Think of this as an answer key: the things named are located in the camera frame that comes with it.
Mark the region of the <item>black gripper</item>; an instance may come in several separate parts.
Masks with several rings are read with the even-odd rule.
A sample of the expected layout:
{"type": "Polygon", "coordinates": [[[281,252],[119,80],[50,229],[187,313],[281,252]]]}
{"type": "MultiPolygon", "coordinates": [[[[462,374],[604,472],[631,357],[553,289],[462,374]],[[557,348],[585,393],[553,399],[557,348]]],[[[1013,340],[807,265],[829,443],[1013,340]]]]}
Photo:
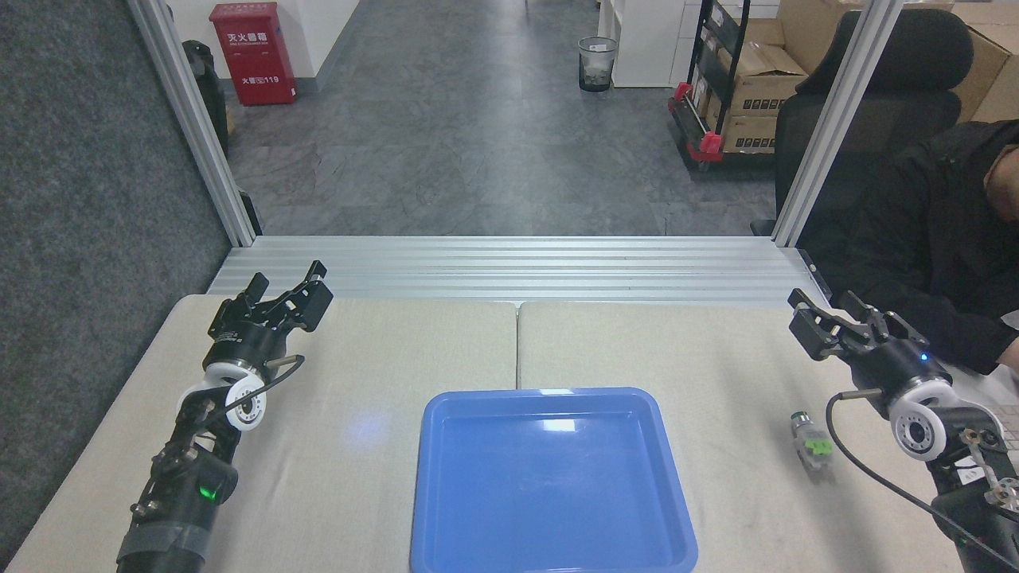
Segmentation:
{"type": "Polygon", "coordinates": [[[267,363],[283,358],[283,331],[317,329],[334,294],[324,282],[327,268],[314,260],[298,287],[261,302],[269,280],[261,272],[234,298],[226,298],[212,320],[208,334],[213,344],[206,355],[212,364],[243,365],[258,373],[277,373],[267,363]]]}
{"type": "Polygon", "coordinates": [[[794,310],[789,330],[812,360],[849,356],[856,389],[882,390],[881,396],[869,398],[880,416],[888,416],[892,401],[915,384],[927,380],[952,384],[952,376],[927,351],[927,337],[898,313],[880,311],[851,290],[841,294],[838,305],[855,322],[819,308],[801,289],[793,289],[787,303],[794,310]]]}

